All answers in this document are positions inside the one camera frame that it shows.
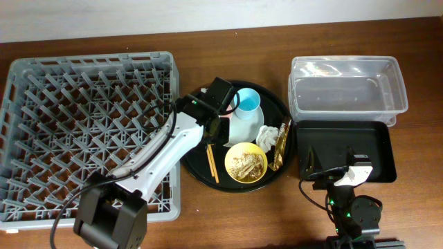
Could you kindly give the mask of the clear plastic bin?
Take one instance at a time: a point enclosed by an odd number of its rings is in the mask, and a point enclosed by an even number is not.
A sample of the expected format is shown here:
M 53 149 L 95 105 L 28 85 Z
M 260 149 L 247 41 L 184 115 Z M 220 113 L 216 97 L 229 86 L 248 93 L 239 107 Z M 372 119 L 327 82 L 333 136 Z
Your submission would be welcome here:
M 391 56 L 295 57 L 288 101 L 295 122 L 378 121 L 391 127 L 408 110 L 404 78 Z

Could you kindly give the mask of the black rectangular tray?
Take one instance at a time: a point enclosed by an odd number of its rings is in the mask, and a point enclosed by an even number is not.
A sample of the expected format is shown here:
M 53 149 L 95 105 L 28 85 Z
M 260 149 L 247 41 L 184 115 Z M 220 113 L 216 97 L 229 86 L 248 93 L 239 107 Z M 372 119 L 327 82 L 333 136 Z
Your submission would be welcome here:
M 392 183 L 397 179 L 390 134 L 383 122 L 303 120 L 296 125 L 296 138 L 299 176 L 306 167 L 310 147 L 325 168 L 344 165 L 347 147 L 351 147 L 372 161 L 369 183 Z

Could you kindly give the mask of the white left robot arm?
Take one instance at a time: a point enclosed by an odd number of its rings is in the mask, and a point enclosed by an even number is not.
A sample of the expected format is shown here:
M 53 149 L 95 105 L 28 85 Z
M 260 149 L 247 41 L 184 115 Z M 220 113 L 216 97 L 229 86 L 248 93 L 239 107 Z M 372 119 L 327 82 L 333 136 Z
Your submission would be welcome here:
M 228 140 L 234 86 L 216 77 L 204 91 L 172 104 L 160 131 L 110 175 L 93 173 L 80 191 L 73 231 L 93 248 L 138 248 L 147 232 L 147 203 L 170 170 L 201 142 Z

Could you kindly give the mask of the grey dishwasher rack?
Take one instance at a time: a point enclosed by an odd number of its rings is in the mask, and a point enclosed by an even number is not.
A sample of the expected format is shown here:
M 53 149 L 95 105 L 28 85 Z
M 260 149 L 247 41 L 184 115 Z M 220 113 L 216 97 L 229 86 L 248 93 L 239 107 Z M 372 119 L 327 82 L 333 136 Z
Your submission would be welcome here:
M 169 52 L 16 59 L 1 100 L 1 229 L 47 229 L 89 177 L 131 160 L 179 96 Z

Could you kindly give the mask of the light blue cup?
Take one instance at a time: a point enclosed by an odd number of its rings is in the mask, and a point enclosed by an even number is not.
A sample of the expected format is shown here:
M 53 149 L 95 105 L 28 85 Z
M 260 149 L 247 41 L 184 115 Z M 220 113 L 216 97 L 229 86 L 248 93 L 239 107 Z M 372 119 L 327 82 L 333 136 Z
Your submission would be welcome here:
M 241 120 L 249 120 L 255 116 L 255 112 L 260 106 L 261 99 L 259 93 L 251 88 L 240 89 L 238 95 L 234 97 L 235 115 Z

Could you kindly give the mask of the food scraps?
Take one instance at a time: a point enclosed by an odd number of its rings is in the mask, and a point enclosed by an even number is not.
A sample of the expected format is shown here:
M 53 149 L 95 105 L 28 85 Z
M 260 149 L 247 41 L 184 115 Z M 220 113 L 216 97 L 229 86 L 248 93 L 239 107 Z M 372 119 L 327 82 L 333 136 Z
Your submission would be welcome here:
M 229 173 L 234 179 L 251 182 L 259 179 L 264 171 L 264 159 L 260 154 L 243 153 L 231 160 Z

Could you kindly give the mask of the yellow bowl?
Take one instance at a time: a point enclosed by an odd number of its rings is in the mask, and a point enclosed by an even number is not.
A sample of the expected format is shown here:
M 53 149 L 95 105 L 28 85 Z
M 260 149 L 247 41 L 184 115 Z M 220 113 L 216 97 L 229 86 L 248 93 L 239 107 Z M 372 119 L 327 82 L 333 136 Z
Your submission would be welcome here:
M 238 183 L 252 184 L 261 180 L 267 171 L 267 157 L 256 144 L 241 142 L 227 152 L 224 164 L 228 175 Z

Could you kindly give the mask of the wooden chopstick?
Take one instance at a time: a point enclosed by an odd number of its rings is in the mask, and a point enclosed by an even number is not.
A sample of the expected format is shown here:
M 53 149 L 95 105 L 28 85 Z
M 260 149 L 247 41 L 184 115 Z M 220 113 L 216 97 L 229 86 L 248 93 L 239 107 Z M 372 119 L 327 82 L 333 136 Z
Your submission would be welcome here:
M 218 176 L 217 176 L 217 170 L 215 167 L 215 159 L 213 156 L 213 151 L 212 151 L 212 145 L 208 144 L 207 145 L 207 149 L 206 149 L 206 153 L 207 153 L 207 157 L 208 157 L 208 162 L 210 165 L 210 171 L 211 171 L 211 176 L 215 179 L 215 182 L 218 183 Z
M 219 177 L 218 177 L 217 168 L 216 168 L 216 164 L 215 164 L 215 158 L 214 158 L 214 154 L 213 154 L 212 144 L 208 145 L 208 154 L 209 154 L 208 157 L 210 159 L 210 166 L 212 168 L 212 174 L 213 174 L 213 177 L 215 178 L 216 184 L 218 184 Z

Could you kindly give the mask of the white napkin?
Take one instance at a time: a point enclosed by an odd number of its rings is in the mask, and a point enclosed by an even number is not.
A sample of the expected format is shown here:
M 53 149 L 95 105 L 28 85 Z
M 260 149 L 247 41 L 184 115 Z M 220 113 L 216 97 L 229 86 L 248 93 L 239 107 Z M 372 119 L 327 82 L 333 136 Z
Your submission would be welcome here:
M 263 125 L 260 127 L 259 133 L 255 139 L 256 145 L 264 152 L 267 153 L 271 150 L 271 147 L 276 144 L 278 138 L 279 129 L 276 127 L 268 127 Z

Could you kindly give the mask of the brown gold coffee sachet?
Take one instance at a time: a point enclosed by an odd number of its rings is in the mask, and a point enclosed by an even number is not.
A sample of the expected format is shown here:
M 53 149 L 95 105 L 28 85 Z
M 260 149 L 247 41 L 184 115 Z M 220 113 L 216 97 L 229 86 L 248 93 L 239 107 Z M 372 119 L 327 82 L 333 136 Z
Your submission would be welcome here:
M 268 167 L 275 172 L 278 171 L 283 165 L 287 136 L 291 128 L 291 121 L 292 119 L 290 117 L 285 117 L 278 130 L 278 135 L 275 142 L 273 162 L 268 164 Z

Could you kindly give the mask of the white plate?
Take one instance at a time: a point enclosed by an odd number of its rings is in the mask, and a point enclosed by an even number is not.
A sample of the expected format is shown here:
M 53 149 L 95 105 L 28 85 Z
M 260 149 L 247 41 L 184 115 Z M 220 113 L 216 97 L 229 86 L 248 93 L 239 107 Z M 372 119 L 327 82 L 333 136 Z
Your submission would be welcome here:
M 232 147 L 241 142 L 253 142 L 263 125 L 264 114 L 261 107 L 258 107 L 254 116 L 248 120 L 242 120 L 233 114 L 230 118 L 229 137 L 225 146 Z

